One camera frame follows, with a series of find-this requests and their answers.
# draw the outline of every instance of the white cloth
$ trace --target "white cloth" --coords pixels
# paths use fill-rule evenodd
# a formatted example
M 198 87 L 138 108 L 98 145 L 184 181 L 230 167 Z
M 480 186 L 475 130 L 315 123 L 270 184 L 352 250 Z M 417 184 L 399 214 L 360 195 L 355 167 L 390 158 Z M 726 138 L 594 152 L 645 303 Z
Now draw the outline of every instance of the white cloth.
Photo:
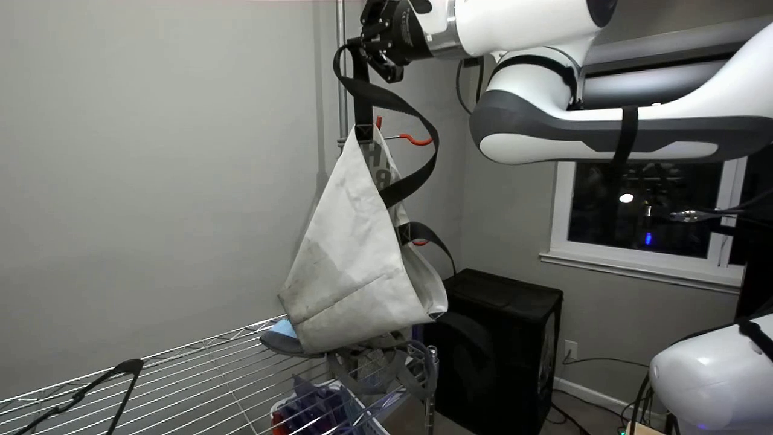
M 377 130 L 375 141 L 393 167 Z M 412 248 L 399 248 L 355 134 L 319 198 L 280 306 L 307 354 L 378 340 L 447 312 L 437 272 Z

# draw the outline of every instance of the window frame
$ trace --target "window frame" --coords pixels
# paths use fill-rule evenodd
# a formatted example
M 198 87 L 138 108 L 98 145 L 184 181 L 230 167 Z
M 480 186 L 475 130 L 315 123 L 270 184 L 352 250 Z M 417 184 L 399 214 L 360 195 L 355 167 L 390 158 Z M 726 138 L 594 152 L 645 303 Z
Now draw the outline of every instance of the window frame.
M 578 166 L 572 163 L 559 163 L 556 170 L 550 243 L 547 251 L 541 255 L 543 262 L 737 296 L 737 288 L 741 288 L 744 280 L 744 267 L 730 265 L 732 238 L 724 234 L 709 234 L 704 259 L 567 239 L 574 196 L 574 173 Z M 745 161 L 724 163 L 715 203 L 718 210 L 738 205 L 744 176 Z M 735 217 L 724 217 L 721 222 L 730 228 L 737 225 Z

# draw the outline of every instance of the window sill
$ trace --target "window sill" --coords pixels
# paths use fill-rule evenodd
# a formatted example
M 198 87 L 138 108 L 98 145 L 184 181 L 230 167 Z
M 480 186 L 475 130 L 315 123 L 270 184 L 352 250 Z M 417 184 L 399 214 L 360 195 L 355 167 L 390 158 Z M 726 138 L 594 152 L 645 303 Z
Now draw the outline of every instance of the window sill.
M 744 280 L 741 267 L 709 268 L 704 265 L 697 267 L 697 262 L 691 267 L 674 267 L 672 262 L 663 262 L 662 267 L 651 267 L 651 265 L 643 267 L 632 262 L 619 262 L 619 257 L 610 259 L 610 257 L 582 255 L 579 250 L 550 250 L 550 251 L 541 251 L 538 259 L 543 265 L 565 267 L 565 268 L 625 277 L 625 278 L 667 283 L 667 286 L 692 288 L 704 292 L 721 292 L 721 296 L 738 296 L 738 288 Z

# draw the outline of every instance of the black speaker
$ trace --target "black speaker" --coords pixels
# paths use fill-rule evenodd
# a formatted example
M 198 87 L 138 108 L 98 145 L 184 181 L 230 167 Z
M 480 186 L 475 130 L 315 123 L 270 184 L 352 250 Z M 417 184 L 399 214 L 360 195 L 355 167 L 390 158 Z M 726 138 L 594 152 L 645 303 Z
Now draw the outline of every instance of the black speaker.
M 562 292 L 480 272 L 447 280 L 448 314 L 424 326 L 437 349 L 437 411 L 477 435 L 538 435 L 556 375 Z

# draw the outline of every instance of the wire rack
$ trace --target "wire rack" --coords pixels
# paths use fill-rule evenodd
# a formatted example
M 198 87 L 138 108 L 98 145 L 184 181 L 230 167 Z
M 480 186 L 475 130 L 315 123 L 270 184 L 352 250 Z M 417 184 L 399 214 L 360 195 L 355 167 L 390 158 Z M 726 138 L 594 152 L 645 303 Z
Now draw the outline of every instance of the wire rack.
M 227 435 L 274 435 L 288 428 L 300 410 L 284 422 L 272 410 L 300 399 L 297 379 L 315 389 L 337 393 L 348 416 L 346 427 L 313 428 L 328 410 L 307 416 L 305 428 L 291 434 L 352 434 L 382 435 L 382 427 L 404 401 L 417 399 L 424 410 L 424 434 L 435 431 L 437 355 L 421 344 L 395 349 L 349 349 L 326 359 L 288 359 L 261 346 L 261 332 L 270 324 L 258 323 L 244 330 L 216 333 L 187 346 L 179 346 L 144 361 L 144 371 L 125 406 L 116 434 L 227 434 Z M 38 393 L 0 401 L 0 434 L 17 434 L 49 410 L 69 401 L 71 393 L 93 375 L 53 384 Z M 64 416 L 35 428 L 43 434 L 91 435 L 107 434 L 128 379 L 113 379 L 88 393 L 88 396 Z

